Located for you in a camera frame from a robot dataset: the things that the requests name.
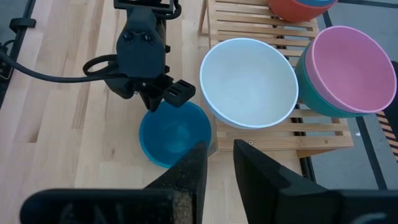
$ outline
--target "bowl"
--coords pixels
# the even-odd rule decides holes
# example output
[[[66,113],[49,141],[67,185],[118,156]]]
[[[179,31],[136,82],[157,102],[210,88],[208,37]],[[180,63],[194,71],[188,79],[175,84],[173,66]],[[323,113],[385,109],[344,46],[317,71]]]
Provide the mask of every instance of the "bowl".
[[[349,113],[338,109],[337,107],[328,103],[321,95],[317,92],[311,81],[308,78],[305,68],[305,57],[308,48],[306,48],[303,54],[300,56],[295,72],[298,80],[298,97],[306,104],[311,110],[329,116],[332,118],[354,118],[362,116],[363,114]]]
[[[268,0],[268,5],[277,16],[286,21],[305,22],[322,15],[336,2],[337,0],[327,6],[315,7],[299,3],[296,0]]]
[[[305,59],[307,74],[319,94],[351,113],[375,113],[394,99],[397,78],[383,49],[351,27],[319,33]]]
[[[299,87],[294,70],[272,46],[254,39],[229,39],[214,46],[200,67],[200,86],[213,114],[241,129],[283,121]]]
[[[199,106],[187,102],[176,108],[163,101],[155,112],[144,116],[139,140],[153,163],[170,168],[200,141],[209,146],[211,126]]]
[[[313,7],[329,6],[330,4],[335,3],[335,0],[296,0],[296,1],[306,6],[313,6]]]

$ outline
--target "pink bowl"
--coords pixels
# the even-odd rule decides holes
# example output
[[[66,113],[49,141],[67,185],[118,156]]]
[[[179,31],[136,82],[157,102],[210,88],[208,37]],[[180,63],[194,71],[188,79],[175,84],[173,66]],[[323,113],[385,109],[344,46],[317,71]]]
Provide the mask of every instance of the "pink bowl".
[[[321,31],[308,49],[305,65],[317,92],[347,112],[381,111],[396,95],[397,78],[387,54],[354,28]]]

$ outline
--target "stacked bowls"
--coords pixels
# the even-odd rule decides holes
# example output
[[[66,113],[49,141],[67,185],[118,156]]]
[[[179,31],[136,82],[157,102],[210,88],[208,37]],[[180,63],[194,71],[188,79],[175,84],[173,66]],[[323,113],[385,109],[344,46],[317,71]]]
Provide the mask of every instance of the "stacked bowls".
[[[271,10],[289,22],[305,22],[322,15],[337,0],[268,0]]]
[[[397,91],[387,54],[368,35],[345,26],[320,32],[301,55],[295,72],[301,100],[335,118],[381,111]]]

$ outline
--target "blue bowl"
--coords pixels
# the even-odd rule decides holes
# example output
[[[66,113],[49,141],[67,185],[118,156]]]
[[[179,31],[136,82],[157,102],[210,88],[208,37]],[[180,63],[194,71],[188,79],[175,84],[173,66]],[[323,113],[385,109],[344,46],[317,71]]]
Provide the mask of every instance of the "blue bowl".
[[[306,6],[324,7],[335,3],[335,0],[296,0],[297,2]]]
[[[176,108],[163,101],[156,112],[144,116],[139,140],[153,163],[170,168],[198,142],[210,145],[211,126],[199,106],[187,102]]]

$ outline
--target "teal bowl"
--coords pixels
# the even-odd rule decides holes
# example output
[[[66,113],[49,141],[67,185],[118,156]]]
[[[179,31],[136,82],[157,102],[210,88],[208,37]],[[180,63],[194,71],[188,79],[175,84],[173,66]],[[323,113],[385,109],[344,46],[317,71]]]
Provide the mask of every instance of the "teal bowl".
[[[163,101],[155,112],[144,116],[139,140],[149,160],[170,168],[199,142],[209,147],[211,126],[199,106],[186,102],[176,108]]]
[[[305,54],[307,53],[308,47],[304,50],[303,54],[297,62],[295,72],[298,81],[298,97],[305,103],[311,110],[329,116],[332,118],[355,118],[363,116],[361,113],[350,113],[343,111],[322,98],[317,92],[315,87],[312,85],[308,78],[307,71],[305,69]]]

